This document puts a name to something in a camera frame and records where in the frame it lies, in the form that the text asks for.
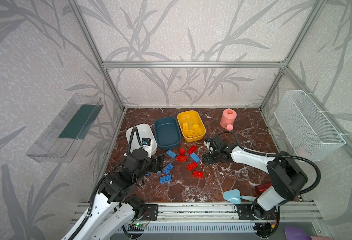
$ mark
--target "dark blue bin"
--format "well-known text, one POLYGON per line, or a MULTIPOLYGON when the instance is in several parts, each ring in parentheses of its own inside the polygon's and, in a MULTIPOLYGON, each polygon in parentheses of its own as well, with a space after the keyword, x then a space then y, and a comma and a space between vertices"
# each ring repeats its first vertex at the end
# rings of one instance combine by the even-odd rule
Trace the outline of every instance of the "dark blue bin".
POLYGON ((154 122, 154 134, 157 145, 163 150, 180 146, 181 134, 174 117, 157 119, 154 122))

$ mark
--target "light blue toy shovel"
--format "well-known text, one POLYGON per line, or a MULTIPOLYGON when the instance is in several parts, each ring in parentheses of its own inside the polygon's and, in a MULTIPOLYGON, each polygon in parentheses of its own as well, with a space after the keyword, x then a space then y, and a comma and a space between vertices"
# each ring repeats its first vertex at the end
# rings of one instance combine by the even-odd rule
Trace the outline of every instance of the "light blue toy shovel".
POLYGON ((234 204, 240 204, 241 199, 251 201, 251 202, 253 202, 256 199, 256 197, 240 195, 240 191, 238 189, 232 189, 224 192, 223 197, 225 200, 232 202, 234 204))

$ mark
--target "wallpaper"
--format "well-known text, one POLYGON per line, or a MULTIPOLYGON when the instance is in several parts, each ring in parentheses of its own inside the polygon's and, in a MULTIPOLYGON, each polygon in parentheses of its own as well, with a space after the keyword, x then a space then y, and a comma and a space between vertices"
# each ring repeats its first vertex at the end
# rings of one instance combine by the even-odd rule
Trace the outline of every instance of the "wallpaper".
MULTIPOLYGON (((79 0, 104 61, 284 60, 314 0, 79 0)), ((109 69, 126 106, 258 107, 276 69, 109 69)))
POLYGON ((0 0, 0 240, 67 232, 120 114, 66 1, 0 0), (104 107, 73 161, 26 156, 74 93, 104 107))
POLYGON ((109 75, 126 106, 259 107, 277 71, 276 68, 126 68, 111 70, 109 75))
POLYGON ((352 137, 352 1, 331 3, 290 67, 352 137))
MULTIPOLYGON (((352 137, 352 0, 327 2, 289 67, 352 137)), ((263 114, 280 149, 293 154, 273 115, 287 90, 295 87, 283 77, 263 114)), ((352 240, 352 159, 342 147, 316 164, 322 180, 304 197, 315 200, 335 240, 352 240)), ((313 169, 300 165, 314 179, 313 169)))
POLYGON ((314 0, 78 3, 104 61, 280 61, 314 0))

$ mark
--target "yellow bin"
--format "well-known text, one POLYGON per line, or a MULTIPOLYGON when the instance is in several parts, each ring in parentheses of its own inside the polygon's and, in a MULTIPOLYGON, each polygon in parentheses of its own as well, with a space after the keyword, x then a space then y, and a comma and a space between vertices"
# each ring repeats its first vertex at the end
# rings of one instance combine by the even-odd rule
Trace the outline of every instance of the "yellow bin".
POLYGON ((198 140, 202 139, 204 137, 205 133, 207 132, 207 130, 205 129, 204 124, 202 123, 202 120, 199 116, 199 113, 196 111, 191 110, 191 111, 179 113, 177 115, 177 120, 179 122, 181 133, 183 134, 183 137, 184 137, 185 141, 187 141, 187 142, 198 141, 198 140), (196 133, 198 134, 198 136, 191 137, 191 138, 186 136, 183 132, 183 123, 188 123, 188 129, 192 129, 192 125, 197 123, 199 125, 199 129, 196 130, 196 133))

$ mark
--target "white wire basket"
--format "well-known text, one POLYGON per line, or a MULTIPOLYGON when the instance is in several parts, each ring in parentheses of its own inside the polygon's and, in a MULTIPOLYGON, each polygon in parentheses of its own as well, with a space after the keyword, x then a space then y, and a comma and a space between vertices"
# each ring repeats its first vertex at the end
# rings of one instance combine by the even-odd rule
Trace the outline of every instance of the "white wire basket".
POLYGON ((274 114, 298 156, 320 161, 345 144, 341 134, 304 91, 287 91, 274 114))

